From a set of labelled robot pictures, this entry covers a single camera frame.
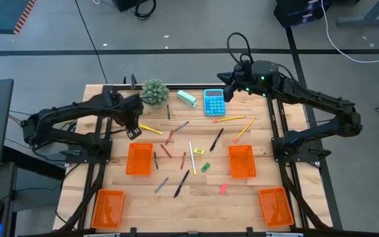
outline gray floor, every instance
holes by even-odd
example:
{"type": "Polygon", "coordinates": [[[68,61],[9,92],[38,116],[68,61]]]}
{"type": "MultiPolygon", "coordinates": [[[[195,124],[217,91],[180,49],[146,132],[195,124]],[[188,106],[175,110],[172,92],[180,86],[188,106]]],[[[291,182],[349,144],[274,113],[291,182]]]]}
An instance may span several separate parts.
{"type": "MultiPolygon", "coordinates": [[[[156,12],[145,22],[107,4],[78,2],[98,49],[224,48],[227,36],[235,31],[244,33],[253,48],[289,49],[286,33],[272,14],[272,0],[158,0],[156,12]]],[[[375,2],[332,6],[328,18],[336,45],[343,49],[379,49],[379,26],[335,25],[337,17],[365,14],[375,2]]],[[[143,10],[150,6],[144,4],[143,10]]],[[[322,20],[293,27],[298,49],[331,49],[324,27],[322,20]]],[[[244,45],[235,39],[232,46],[244,45]]],[[[25,50],[92,50],[73,0],[38,0],[19,35],[0,35],[0,51],[25,50]]],[[[353,56],[379,59],[379,55],[353,56]]],[[[282,63],[295,72],[291,55],[256,54],[254,58],[282,63]]],[[[374,111],[379,105],[379,64],[360,65],[341,55],[300,58],[309,88],[350,99],[362,114],[364,130],[360,136],[328,138],[323,144],[333,151],[328,164],[344,229],[379,232],[379,114],[374,111]]],[[[234,65],[227,54],[103,55],[101,62],[110,83],[122,83],[131,73],[138,82],[149,78],[174,83],[219,82],[216,73],[229,71],[234,65]]],[[[11,109],[27,113],[79,101],[86,84],[104,83],[94,55],[0,57],[2,78],[15,81],[11,109]]],[[[316,116],[329,118],[320,111],[316,116]]],[[[7,137],[21,142],[21,131],[11,121],[7,137]]],[[[10,142],[6,145],[30,152],[10,142]]],[[[59,157],[57,152],[64,148],[57,145],[42,153],[59,157]]],[[[17,180],[17,188],[52,188],[58,184],[25,171],[19,171],[17,180]]],[[[59,191],[21,194],[18,210],[28,207],[32,198],[39,203],[19,213],[16,234],[49,232],[59,191]]]]}

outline blue calculator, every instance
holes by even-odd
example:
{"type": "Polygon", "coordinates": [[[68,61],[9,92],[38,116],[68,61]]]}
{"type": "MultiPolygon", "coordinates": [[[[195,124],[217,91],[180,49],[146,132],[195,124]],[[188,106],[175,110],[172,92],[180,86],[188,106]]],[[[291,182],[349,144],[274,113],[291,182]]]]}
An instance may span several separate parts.
{"type": "Polygon", "coordinates": [[[204,113],[207,116],[223,116],[226,114],[222,89],[204,90],[204,113]]]}

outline orange basket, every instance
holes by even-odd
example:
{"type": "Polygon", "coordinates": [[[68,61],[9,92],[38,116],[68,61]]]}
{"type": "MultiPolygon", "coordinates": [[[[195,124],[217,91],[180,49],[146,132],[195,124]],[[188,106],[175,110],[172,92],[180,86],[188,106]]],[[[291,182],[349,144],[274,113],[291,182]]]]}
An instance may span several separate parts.
{"type": "Polygon", "coordinates": [[[99,190],[91,227],[119,228],[124,209],[124,192],[118,190],[99,190]]]}
{"type": "Polygon", "coordinates": [[[152,155],[153,144],[130,144],[126,174],[149,176],[151,174],[152,155]]]}
{"type": "Polygon", "coordinates": [[[255,178],[257,170],[251,145],[229,147],[229,163],[232,178],[255,178]]]}
{"type": "Polygon", "coordinates": [[[288,197],[283,187],[260,190],[259,195],[264,221],[268,227],[293,224],[288,197]]]}

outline white cable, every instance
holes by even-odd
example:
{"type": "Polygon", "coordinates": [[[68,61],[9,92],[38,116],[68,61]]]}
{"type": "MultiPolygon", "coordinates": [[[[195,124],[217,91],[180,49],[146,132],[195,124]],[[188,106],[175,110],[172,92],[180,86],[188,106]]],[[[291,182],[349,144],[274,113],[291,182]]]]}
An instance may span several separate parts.
{"type": "Polygon", "coordinates": [[[377,61],[360,61],[360,60],[356,60],[356,59],[352,59],[349,55],[346,55],[345,53],[343,53],[342,51],[340,51],[340,49],[338,49],[332,39],[330,38],[330,34],[328,33],[328,21],[327,21],[327,16],[326,16],[326,10],[324,9],[324,0],[321,0],[321,9],[324,13],[324,19],[326,21],[326,31],[327,31],[327,38],[328,38],[328,41],[330,41],[330,43],[333,45],[334,49],[336,49],[337,51],[339,51],[339,53],[341,53],[342,55],[344,55],[345,57],[347,57],[348,59],[352,60],[353,62],[356,62],[356,63],[379,63],[379,60],[377,61]]]}

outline pink eraser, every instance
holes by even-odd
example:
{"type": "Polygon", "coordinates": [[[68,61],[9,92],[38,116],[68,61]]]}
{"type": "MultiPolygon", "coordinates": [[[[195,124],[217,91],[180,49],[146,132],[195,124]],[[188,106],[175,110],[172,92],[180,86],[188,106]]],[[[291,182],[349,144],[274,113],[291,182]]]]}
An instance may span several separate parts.
{"type": "Polygon", "coordinates": [[[227,188],[228,188],[227,183],[222,184],[222,186],[220,187],[220,191],[219,191],[219,193],[220,193],[220,194],[224,194],[224,193],[226,192],[226,189],[227,189],[227,188]]]}

